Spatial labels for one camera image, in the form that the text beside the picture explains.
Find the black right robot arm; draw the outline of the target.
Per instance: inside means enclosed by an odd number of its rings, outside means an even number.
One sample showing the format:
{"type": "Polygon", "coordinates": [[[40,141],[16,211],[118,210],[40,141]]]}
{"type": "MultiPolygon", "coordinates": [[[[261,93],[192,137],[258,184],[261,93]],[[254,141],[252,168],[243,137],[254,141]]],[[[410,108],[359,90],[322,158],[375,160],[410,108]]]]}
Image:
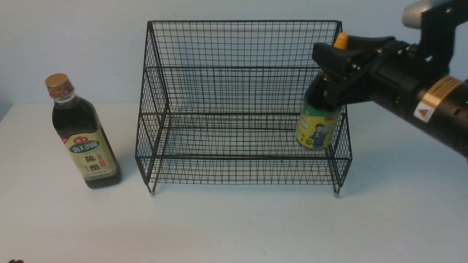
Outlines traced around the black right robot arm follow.
{"type": "Polygon", "coordinates": [[[345,49],[316,43],[314,96],[330,109],[372,101],[467,157],[467,81],[449,74],[467,1],[418,0],[402,22],[420,31],[419,43],[355,35],[345,36],[345,49]]]}

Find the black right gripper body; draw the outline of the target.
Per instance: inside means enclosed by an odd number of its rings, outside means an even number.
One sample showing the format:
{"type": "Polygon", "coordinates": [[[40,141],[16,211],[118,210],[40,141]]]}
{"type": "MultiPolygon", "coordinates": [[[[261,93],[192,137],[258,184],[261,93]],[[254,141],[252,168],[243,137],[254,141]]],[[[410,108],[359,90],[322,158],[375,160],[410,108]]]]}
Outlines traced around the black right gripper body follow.
{"type": "Polygon", "coordinates": [[[430,119],[434,107],[423,101],[434,82],[434,57],[420,46],[394,37],[363,37],[361,102],[374,102],[403,119],[430,119]]]}

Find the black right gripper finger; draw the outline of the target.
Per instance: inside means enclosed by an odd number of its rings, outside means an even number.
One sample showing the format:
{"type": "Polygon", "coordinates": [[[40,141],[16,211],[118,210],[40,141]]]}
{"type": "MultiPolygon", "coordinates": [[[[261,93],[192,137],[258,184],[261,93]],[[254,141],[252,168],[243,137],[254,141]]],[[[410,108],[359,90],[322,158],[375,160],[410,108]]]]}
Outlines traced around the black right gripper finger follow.
{"type": "Polygon", "coordinates": [[[329,106],[341,106],[370,101],[369,71],[351,71],[344,75],[323,71],[323,100],[329,106]]]}
{"type": "Polygon", "coordinates": [[[395,37],[340,35],[335,45],[314,44],[312,58],[329,79],[343,79],[363,69],[376,57],[377,50],[395,37]]]}

